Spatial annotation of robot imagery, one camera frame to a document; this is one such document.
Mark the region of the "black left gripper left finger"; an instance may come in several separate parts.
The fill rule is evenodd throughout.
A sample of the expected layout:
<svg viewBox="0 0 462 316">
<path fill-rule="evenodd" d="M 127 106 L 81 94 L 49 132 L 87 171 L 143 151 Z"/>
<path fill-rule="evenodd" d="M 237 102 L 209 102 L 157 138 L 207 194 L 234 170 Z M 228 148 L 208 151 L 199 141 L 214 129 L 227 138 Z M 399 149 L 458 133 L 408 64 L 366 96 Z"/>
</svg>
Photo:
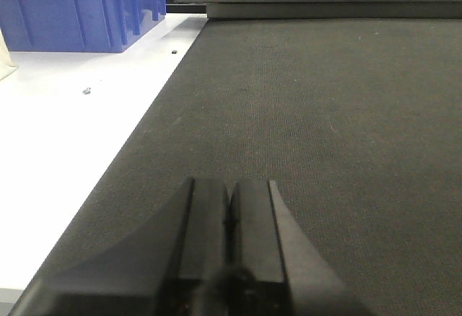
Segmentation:
<svg viewBox="0 0 462 316">
<path fill-rule="evenodd" d="M 39 278 L 22 315 L 174 315 L 226 261 L 223 182 L 188 178 L 153 216 L 110 247 Z"/>
</svg>

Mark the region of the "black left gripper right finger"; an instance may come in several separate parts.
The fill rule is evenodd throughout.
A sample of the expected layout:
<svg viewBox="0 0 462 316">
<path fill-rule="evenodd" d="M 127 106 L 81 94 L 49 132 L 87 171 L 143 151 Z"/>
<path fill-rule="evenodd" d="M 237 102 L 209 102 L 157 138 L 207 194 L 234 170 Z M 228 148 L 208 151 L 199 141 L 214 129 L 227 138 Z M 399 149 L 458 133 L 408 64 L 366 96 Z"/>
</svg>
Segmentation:
<svg viewBox="0 0 462 316">
<path fill-rule="evenodd" d="M 266 314 L 365 313 L 295 221 L 273 180 L 238 181 L 230 219 L 232 258 L 253 275 Z"/>
</svg>

